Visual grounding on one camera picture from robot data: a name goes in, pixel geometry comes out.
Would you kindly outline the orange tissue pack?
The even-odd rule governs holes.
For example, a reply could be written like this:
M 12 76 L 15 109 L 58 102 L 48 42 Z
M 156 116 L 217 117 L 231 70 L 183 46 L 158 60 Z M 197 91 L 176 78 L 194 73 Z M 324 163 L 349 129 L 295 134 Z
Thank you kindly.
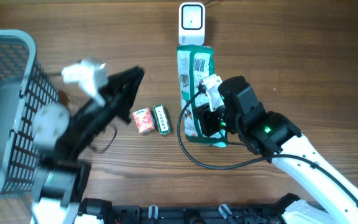
M 137 129 L 145 134 L 155 129 L 155 121 L 149 108 L 144 108 L 132 113 Z

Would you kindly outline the green white medicine box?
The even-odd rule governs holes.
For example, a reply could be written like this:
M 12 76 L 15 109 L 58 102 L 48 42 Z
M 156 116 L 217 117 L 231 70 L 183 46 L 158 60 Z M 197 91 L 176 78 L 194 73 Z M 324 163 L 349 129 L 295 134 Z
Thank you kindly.
M 157 120 L 157 126 L 158 126 L 159 133 L 161 135 L 166 135 L 166 134 L 170 133 L 170 131 L 171 131 L 170 123 L 168 121 L 168 116 L 167 116 L 164 106 L 163 105 L 154 106 L 154 114 L 155 114 L 155 118 Z

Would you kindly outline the green 3M gloves bag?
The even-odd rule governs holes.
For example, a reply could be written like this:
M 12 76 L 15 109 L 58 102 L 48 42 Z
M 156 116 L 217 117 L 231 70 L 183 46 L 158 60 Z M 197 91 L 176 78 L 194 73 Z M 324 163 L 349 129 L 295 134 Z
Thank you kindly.
M 208 144 L 217 139 L 224 141 L 224 131 L 220 131 L 210 137 L 201 132 L 199 119 L 195 116 L 194 110 L 208 103 L 205 94 L 197 98 L 187 106 L 186 104 L 198 92 L 200 81 L 214 74 L 214 50 L 211 47 L 199 45 L 181 45 L 177 47 L 177 68 L 180 85 L 181 108 L 185 110 L 182 121 L 184 122 L 185 137 L 189 142 Z

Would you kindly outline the teal wet wipe pack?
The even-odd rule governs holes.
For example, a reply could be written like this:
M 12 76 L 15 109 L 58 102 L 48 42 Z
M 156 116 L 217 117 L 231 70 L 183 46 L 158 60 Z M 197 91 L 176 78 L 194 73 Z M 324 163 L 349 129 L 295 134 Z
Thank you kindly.
M 217 139 L 216 142 L 212 143 L 213 146 L 216 147 L 226 147 L 227 146 L 227 142 L 226 141 L 222 141 L 221 139 Z

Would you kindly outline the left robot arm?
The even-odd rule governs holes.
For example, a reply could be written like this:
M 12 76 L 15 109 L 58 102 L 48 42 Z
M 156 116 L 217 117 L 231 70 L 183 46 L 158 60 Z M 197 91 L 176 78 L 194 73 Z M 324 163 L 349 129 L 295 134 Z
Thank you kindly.
M 75 114 L 61 102 L 45 105 L 32 122 L 33 147 L 39 152 L 32 190 L 32 223 L 119 223 L 112 203 L 84 198 L 91 163 L 79 155 L 118 117 L 131 122 L 130 112 L 144 77 L 132 67 L 107 77 L 96 91 L 105 101 L 89 99 Z

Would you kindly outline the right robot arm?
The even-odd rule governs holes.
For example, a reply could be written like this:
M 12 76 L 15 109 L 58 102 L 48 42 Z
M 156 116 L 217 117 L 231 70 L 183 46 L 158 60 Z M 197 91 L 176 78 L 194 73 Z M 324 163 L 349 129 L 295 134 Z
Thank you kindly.
M 243 76 L 211 75 L 198 89 L 208 98 L 201 131 L 235 134 L 248 151 L 295 179 L 339 223 L 358 223 L 358 188 L 313 147 L 287 117 L 266 111 Z

